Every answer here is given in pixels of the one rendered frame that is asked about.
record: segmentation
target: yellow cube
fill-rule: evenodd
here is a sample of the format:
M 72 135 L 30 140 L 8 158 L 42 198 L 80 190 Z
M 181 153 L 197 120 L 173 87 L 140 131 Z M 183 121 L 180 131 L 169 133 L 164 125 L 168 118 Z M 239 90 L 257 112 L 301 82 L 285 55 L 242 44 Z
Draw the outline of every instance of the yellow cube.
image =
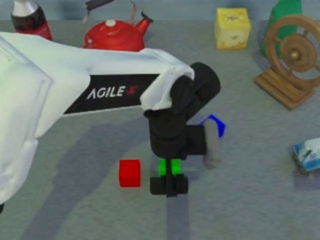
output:
M 238 50 L 247 47 L 251 24 L 246 8 L 217 8 L 214 38 L 219 50 Z

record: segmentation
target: red kettle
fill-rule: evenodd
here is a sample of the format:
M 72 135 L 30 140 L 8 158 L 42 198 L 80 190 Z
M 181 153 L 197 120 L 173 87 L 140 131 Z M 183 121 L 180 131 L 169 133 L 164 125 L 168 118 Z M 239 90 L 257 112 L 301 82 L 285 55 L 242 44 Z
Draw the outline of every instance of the red kettle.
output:
M 91 28 L 84 37 L 85 49 L 139 52 L 145 48 L 144 35 L 153 22 L 144 12 L 136 24 L 107 20 Z

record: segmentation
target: wooden stand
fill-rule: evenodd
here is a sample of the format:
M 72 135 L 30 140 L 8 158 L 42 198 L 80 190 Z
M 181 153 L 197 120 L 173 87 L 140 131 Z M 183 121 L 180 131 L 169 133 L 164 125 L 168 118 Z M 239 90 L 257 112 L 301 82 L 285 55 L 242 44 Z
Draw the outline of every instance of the wooden stand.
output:
M 290 110 L 301 105 L 315 93 L 314 89 L 297 89 L 283 80 L 271 68 L 257 76 L 255 82 Z

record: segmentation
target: blue block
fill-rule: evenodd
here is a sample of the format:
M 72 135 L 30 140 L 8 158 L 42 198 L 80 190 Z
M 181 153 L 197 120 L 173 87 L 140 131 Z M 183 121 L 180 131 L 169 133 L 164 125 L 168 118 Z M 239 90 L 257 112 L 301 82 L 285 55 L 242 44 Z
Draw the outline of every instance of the blue block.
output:
M 223 135 L 225 134 L 226 125 L 219 118 L 217 118 L 215 115 L 210 114 L 209 116 L 206 117 L 205 120 L 203 120 L 200 123 L 200 125 L 203 125 L 205 123 L 205 121 L 207 121 L 209 119 L 215 121 L 216 125 L 218 126 L 219 138 L 222 138 Z

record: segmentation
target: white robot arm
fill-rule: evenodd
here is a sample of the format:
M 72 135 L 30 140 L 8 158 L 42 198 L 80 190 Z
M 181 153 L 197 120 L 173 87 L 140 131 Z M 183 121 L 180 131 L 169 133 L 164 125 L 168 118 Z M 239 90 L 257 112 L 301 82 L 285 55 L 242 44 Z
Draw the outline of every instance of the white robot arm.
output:
M 0 205 L 23 185 L 37 139 L 63 115 L 172 105 L 170 89 L 194 70 L 162 50 L 82 49 L 0 32 Z

